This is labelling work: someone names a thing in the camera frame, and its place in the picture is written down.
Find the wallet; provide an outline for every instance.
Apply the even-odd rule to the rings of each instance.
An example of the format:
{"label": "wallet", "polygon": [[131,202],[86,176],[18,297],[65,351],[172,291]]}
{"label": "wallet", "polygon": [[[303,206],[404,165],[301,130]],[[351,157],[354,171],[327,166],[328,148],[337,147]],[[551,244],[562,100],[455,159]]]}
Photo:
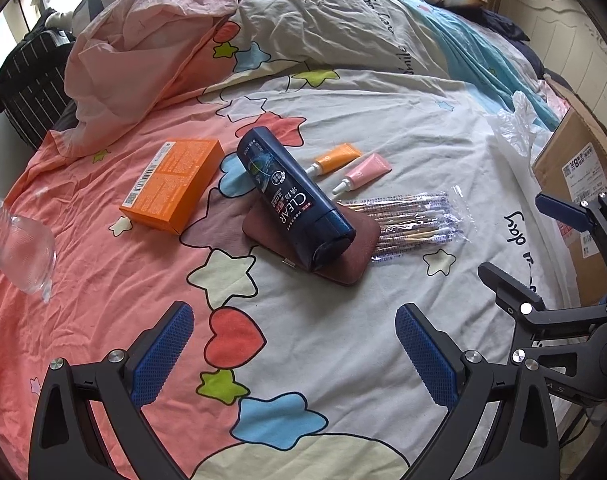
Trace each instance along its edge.
{"label": "wallet", "polygon": [[[315,274],[341,285],[354,285],[370,263],[370,257],[381,234],[381,227],[375,219],[365,213],[353,211],[342,205],[338,205],[337,209],[354,227],[357,235],[340,257],[333,263],[316,270]],[[270,206],[264,200],[257,200],[252,206],[244,219],[242,230],[248,238],[255,240],[261,246],[283,256],[296,267],[304,268],[295,249],[282,233],[282,227],[272,214]]]}

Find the shampoo bottle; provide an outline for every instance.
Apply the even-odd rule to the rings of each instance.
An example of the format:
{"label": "shampoo bottle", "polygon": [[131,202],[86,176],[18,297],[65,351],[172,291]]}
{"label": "shampoo bottle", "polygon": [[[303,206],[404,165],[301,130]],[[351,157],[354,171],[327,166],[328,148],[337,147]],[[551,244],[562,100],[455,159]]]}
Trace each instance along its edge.
{"label": "shampoo bottle", "polygon": [[350,246],[354,228],[269,129],[247,132],[237,156],[307,270],[330,264]]}

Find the cardboard box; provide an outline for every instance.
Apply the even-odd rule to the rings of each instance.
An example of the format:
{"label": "cardboard box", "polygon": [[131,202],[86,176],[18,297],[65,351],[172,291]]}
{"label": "cardboard box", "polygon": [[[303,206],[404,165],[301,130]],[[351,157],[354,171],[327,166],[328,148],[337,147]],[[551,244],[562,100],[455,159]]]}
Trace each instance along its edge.
{"label": "cardboard box", "polygon": [[140,224],[181,234],[223,158],[218,140],[164,142],[119,210]]}
{"label": "cardboard box", "polygon": [[[570,103],[533,171],[541,190],[565,200],[594,200],[607,193],[607,131],[572,92],[548,80],[558,95]],[[607,293],[607,269],[589,234],[560,224],[577,272],[581,305],[598,304]]]}

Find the white label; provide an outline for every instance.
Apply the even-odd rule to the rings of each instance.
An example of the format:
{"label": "white label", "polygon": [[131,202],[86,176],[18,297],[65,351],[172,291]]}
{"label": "white label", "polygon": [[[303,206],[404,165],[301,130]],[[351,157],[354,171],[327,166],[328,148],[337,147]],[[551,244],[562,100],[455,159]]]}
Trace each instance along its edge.
{"label": "white label", "polygon": [[[607,192],[605,173],[592,142],[587,143],[562,170],[573,202],[590,202],[596,199],[599,193]],[[581,252],[584,258],[599,254],[597,244],[590,233],[581,233]]]}
{"label": "white label", "polygon": [[144,187],[146,186],[146,182],[148,182],[149,178],[151,178],[154,171],[162,163],[162,160],[164,160],[164,157],[167,155],[168,152],[170,152],[170,149],[174,145],[174,142],[164,142],[164,145],[159,149],[157,154],[152,157],[152,160],[150,161],[150,164],[148,164],[148,167],[146,167],[137,182],[135,182],[133,189],[131,189],[130,193],[128,193],[128,196],[124,200],[122,207],[132,207],[135,204],[135,200],[137,200],[139,193],[141,193]]}

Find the bed headboard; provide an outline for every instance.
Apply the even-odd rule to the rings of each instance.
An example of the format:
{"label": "bed headboard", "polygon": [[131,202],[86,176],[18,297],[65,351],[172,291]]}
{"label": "bed headboard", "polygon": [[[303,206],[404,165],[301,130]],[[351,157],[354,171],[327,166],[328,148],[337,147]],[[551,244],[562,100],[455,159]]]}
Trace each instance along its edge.
{"label": "bed headboard", "polygon": [[501,0],[499,12],[530,37],[549,70],[561,74],[607,128],[607,46],[574,0]]}

